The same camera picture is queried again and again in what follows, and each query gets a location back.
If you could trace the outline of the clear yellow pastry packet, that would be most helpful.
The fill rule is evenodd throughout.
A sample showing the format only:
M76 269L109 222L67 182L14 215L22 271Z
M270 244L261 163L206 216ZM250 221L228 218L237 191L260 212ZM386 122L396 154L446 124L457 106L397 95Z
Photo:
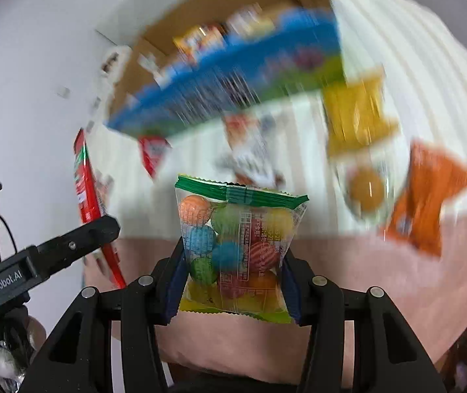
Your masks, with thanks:
M280 3L263 8L259 4L245 6L226 20L230 36L252 39L274 31L285 11L297 8L291 3Z

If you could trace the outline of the long red snack packet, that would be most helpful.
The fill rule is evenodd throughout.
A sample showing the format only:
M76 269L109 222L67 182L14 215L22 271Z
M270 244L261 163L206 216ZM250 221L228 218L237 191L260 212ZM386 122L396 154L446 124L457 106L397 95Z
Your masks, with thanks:
M105 215L105 206L96 189L96 178L94 176L90 159L86 134L80 129L73 142L74 151L74 182L76 195L83 224L91 223ZM102 274L111 280L117 288L127 285L121 272L120 260L113 245L103 245L96 251L96 263Z

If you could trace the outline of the white wall socket left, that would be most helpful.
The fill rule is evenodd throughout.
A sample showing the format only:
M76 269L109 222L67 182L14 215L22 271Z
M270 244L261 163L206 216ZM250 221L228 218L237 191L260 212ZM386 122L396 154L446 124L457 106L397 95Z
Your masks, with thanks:
M70 91L69 88L64 87L64 86L61 86L60 88L57 89L56 94L57 94L61 99L68 100L68 99L69 99L69 96L70 96L70 94L71 94L71 91Z

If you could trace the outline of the white brown snack packet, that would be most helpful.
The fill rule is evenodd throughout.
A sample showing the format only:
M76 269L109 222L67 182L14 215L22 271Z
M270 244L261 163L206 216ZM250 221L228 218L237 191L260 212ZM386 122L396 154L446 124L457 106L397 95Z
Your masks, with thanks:
M228 115L223 118L223 124L230 151L216 160L219 169L231 170L235 182L241 185L270 190L285 185L269 147L278 124L272 115Z

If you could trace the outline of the packaged braised egg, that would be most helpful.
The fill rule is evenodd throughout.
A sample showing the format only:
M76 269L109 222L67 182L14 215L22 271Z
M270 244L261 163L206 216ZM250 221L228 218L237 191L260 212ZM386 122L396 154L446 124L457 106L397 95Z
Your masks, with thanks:
M334 171L353 217L367 227L384 224L395 198L391 158L385 153L346 154L335 160Z

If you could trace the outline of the orange snack packet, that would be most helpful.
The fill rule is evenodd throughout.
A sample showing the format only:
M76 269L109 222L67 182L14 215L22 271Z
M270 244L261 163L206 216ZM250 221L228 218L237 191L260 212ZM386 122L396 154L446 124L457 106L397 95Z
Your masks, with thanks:
M407 181L383 235L425 254L441 256L441 209L466 189L466 164L436 146L414 141Z

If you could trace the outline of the instant noodle packet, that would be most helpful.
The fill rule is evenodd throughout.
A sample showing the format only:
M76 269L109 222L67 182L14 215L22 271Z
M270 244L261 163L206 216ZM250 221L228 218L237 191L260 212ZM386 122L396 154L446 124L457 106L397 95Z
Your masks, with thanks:
M224 26L213 22L191 28L182 36L174 37L173 43L182 58L195 65L207 54L224 48L226 36Z

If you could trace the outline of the colourful candy balls bag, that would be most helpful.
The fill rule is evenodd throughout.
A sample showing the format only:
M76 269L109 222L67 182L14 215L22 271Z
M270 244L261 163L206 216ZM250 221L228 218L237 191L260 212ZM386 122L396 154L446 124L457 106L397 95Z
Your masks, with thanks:
M188 270L180 310L290 323L281 267L308 197L185 175L175 190Z

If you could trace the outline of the small red snack packet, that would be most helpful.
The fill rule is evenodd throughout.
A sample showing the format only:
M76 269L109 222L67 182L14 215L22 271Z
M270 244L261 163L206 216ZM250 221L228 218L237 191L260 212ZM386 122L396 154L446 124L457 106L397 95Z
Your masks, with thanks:
M142 163L150 178L155 178L158 166L163 161L166 152L171 148L167 139L146 136L138 139L140 153L142 156Z

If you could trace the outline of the yellow snack packet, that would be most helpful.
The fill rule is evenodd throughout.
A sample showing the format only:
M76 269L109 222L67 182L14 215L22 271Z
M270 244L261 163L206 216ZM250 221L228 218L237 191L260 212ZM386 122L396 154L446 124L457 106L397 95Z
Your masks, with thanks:
M399 122L383 113L384 72L376 70L323 92L327 121L327 156L357 152L396 134Z

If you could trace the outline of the bear print long pillow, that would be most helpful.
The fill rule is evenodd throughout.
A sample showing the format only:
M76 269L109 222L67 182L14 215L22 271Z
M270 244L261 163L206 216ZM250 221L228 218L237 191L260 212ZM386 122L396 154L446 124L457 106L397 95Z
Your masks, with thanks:
M112 77L118 75L127 66L127 62L132 53L132 49L127 45L117 45L109 49L103 57L99 74L102 77Z

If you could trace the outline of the blue cardboard milk box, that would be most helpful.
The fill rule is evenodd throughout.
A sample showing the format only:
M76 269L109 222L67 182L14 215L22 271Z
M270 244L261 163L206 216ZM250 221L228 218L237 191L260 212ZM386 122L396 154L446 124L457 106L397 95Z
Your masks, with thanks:
M239 9L291 3L271 33L230 36L226 20ZM173 38L221 23L226 46L186 62ZM130 137L169 138L269 100L343 81L337 19L330 0L183 0L140 35L115 86L108 128Z

